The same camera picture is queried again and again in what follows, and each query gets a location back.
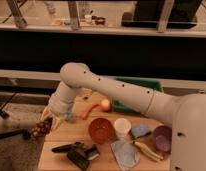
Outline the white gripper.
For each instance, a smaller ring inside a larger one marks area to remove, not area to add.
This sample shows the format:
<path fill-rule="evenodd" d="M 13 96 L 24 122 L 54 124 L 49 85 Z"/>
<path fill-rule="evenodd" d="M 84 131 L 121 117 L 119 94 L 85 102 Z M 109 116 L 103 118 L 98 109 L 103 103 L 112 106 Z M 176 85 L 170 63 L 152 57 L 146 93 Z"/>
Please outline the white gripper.
<path fill-rule="evenodd" d="M 48 106 L 42 112 L 41 121 L 44 121 L 51 115 L 49 110 L 58 116 L 52 119 L 51 130 L 54 131 L 62 124 L 63 120 L 61 118 L 70 119 L 72 117 L 72 102 L 64 102 L 59 97 L 52 95 Z"/>

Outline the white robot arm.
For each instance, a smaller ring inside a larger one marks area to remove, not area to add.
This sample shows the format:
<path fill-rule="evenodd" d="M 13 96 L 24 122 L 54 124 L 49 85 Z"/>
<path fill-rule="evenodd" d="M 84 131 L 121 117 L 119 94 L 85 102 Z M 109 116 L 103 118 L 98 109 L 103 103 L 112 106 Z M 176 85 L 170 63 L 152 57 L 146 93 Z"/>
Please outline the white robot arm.
<path fill-rule="evenodd" d="M 72 115 L 79 90 L 89 88 L 172 128 L 170 171 L 206 171 L 206 94 L 165 94 L 96 75 L 83 63 L 65 64 L 60 77 L 42 113 L 53 129 Z"/>

